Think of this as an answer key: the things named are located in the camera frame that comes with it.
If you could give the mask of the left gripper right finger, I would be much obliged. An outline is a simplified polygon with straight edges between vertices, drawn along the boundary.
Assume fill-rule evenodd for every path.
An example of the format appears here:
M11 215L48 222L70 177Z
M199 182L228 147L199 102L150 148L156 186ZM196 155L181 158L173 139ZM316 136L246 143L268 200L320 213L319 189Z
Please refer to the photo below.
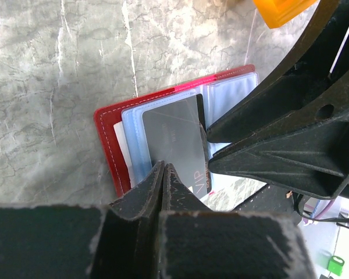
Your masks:
M214 212L163 175L158 224L160 278L315 278L300 229L275 212Z

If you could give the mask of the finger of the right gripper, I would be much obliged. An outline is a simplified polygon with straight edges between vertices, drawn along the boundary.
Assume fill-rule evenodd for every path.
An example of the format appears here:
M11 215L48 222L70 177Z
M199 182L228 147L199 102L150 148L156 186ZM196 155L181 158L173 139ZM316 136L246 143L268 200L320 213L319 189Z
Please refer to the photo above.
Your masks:
M227 148L209 168L314 198L335 198L349 183L349 119Z
M291 51L247 97L207 130L214 143L237 142L316 99L349 28L349 1L320 1Z

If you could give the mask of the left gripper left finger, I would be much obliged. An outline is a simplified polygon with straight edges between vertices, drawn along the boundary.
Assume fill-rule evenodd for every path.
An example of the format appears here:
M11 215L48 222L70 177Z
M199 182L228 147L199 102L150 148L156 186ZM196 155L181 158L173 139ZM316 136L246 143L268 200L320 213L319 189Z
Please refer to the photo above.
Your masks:
M154 278L164 170L110 205L0 206L0 278Z

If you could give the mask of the black VIP card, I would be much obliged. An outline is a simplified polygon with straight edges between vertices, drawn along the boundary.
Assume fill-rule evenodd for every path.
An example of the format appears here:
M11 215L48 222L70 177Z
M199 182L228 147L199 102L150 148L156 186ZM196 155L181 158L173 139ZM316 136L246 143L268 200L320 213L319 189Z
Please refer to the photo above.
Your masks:
M172 164L181 182L198 198L211 189L201 94L152 108L142 115L152 163Z

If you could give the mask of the red leather card holder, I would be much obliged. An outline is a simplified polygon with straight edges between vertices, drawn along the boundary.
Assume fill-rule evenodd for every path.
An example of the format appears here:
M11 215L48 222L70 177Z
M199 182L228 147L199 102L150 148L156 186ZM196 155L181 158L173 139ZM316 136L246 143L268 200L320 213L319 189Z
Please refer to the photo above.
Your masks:
M206 130L258 82L254 65L245 65L97 109L94 122L117 195L142 182L159 161L173 164L200 200L234 183L209 171L208 161L225 143L210 143Z

